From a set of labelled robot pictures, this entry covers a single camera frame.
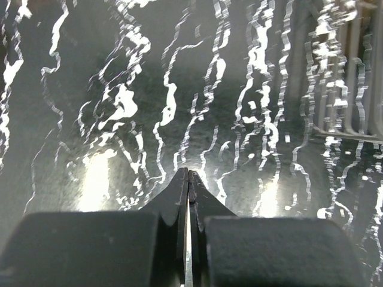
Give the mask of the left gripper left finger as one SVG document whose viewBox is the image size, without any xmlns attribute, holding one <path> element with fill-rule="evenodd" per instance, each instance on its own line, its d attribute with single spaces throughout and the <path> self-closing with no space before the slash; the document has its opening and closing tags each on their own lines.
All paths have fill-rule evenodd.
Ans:
<svg viewBox="0 0 383 287">
<path fill-rule="evenodd" d="M 158 216 L 151 286 L 181 286 L 186 279 L 189 171 L 180 168 L 168 186 L 141 210 Z"/>
</svg>

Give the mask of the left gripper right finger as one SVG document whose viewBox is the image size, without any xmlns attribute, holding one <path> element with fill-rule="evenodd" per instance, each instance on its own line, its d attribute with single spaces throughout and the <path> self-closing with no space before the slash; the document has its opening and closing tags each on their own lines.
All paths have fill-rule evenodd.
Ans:
<svg viewBox="0 0 383 287">
<path fill-rule="evenodd" d="M 238 243 L 232 225 L 238 217 L 217 200 L 198 173 L 189 171 L 189 208 L 193 286 L 236 286 L 229 251 Z"/>
</svg>

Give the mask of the black marble pattern mat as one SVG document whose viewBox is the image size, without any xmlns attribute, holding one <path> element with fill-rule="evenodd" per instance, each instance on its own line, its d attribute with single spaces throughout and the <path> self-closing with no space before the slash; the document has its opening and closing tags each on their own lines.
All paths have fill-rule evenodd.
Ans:
<svg viewBox="0 0 383 287">
<path fill-rule="evenodd" d="M 1 243 L 186 167 L 237 215 L 336 222 L 381 286 L 382 143 L 314 130 L 308 2 L 2 1 Z"/>
</svg>

